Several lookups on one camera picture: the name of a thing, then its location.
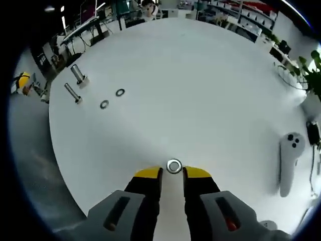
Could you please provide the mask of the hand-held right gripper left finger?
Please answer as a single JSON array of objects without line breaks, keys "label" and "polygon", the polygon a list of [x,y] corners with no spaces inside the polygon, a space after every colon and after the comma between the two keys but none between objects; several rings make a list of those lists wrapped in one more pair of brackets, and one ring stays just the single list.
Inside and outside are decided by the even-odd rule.
[{"label": "hand-held right gripper left finger", "polygon": [[88,212],[87,240],[153,240],[159,215],[163,168],[142,169]]}]

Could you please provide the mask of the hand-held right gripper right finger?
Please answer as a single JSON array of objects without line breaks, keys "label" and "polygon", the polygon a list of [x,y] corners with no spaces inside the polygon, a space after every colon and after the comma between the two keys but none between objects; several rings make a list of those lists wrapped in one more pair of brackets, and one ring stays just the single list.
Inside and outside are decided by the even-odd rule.
[{"label": "hand-held right gripper right finger", "polygon": [[290,240],[259,223],[256,212],[229,191],[221,191],[205,170],[185,166],[185,214],[191,240]]}]

